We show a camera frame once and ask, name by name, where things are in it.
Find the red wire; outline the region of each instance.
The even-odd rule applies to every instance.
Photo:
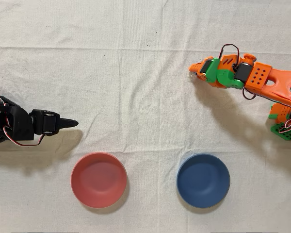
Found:
[[[11,138],[7,131],[6,131],[6,126],[3,127],[3,131],[4,131],[4,134],[5,136],[7,136],[7,138],[12,141],[14,144],[18,145],[18,146],[21,146],[21,147],[33,147],[33,146],[38,146],[40,145],[40,143],[42,142],[42,139],[44,138],[45,134],[41,135],[41,137],[39,138],[39,141],[38,141],[38,144],[21,144],[19,142],[16,142],[13,138]]]

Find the red bowl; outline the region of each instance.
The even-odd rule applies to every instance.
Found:
[[[123,164],[113,155],[91,153],[81,158],[71,173],[71,188],[84,205],[104,208],[116,203],[127,185]]]

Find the green bracket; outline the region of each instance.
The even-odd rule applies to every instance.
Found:
[[[226,86],[227,88],[233,87],[236,89],[243,89],[243,82],[234,79],[234,73],[228,69],[219,69],[217,71],[217,77],[219,83]]]
[[[243,88],[243,82],[234,79],[234,73],[228,69],[218,69],[220,64],[220,59],[214,58],[213,62],[210,64],[206,71],[206,81],[209,83],[214,83],[216,80],[223,86],[229,88],[233,87],[236,89]]]
[[[277,118],[278,118],[278,114],[272,113],[268,115],[268,119],[277,120]]]
[[[217,70],[220,64],[220,59],[214,58],[213,62],[210,64],[206,71],[206,81],[209,83],[214,83],[217,80]]]
[[[286,132],[286,133],[279,133],[279,130],[281,130],[282,128],[284,128],[285,124],[281,123],[281,124],[278,124],[278,125],[273,125],[271,127],[271,131],[278,135],[279,137],[287,140],[287,141],[291,141],[291,131],[289,132]]]

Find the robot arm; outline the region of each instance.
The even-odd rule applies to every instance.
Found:
[[[191,65],[189,71],[213,87],[242,89],[243,96],[248,100],[261,96],[276,102],[269,118],[275,119],[280,127],[271,130],[281,137],[285,135],[285,139],[288,140],[290,137],[287,135],[291,134],[291,71],[273,69],[270,65],[255,62],[256,58],[251,54],[245,54],[241,58],[239,49],[234,45],[237,48],[237,55],[222,56],[223,48],[227,45],[232,44],[222,47],[219,58],[208,57],[200,63]],[[245,91],[253,94],[253,98],[247,98]]]
[[[60,118],[55,112],[35,109],[28,114],[19,105],[0,96],[0,142],[11,140],[19,146],[36,146],[44,136],[52,136],[60,129],[77,125],[77,121]],[[17,142],[33,140],[34,134],[41,135],[36,145]]]

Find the white cloth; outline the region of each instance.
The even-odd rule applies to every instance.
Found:
[[[189,81],[188,67],[225,43],[291,70],[291,0],[0,0],[0,95],[80,123],[38,147],[0,144],[0,233],[291,233],[291,142],[265,124],[270,102]],[[129,177],[107,209],[70,188],[94,151]],[[177,194],[197,152],[231,176],[210,209]]]

